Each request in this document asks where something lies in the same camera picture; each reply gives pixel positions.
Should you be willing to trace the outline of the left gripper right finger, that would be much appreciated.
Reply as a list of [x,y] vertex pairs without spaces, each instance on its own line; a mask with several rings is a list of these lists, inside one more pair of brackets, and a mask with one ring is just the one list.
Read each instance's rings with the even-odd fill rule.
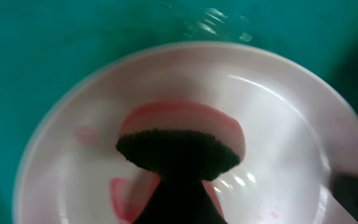
[[203,183],[172,185],[174,196],[170,219],[176,224],[227,224]]

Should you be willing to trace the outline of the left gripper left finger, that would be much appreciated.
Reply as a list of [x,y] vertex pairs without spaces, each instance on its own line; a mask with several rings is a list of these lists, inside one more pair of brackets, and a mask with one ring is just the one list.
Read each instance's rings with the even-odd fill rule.
[[170,189],[164,181],[160,181],[146,206],[133,224],[164,223],[170,209]]

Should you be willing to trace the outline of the white plate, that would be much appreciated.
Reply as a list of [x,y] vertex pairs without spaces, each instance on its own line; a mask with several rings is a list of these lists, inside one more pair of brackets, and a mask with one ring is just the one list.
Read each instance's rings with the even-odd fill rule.
[[145,50],[97,71],[49,112],[25,150],[15,223],[127,223],[157,178],[115,150],[119,127],[151,101],[186,100],[236,119],[246,156],[207,184],[229,223],[352,223],[333,199],[358,175],[358,117],[328,84],[279,55],[224,42]]

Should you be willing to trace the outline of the teal plastic tray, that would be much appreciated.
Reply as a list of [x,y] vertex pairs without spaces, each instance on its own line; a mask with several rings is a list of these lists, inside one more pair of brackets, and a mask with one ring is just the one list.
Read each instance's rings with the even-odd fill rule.
[[358,0],[0,0],[0,223],[12,221],[21,155],[54,103],[118,58],[184,40],[282,55],[328,82],[358,114]]

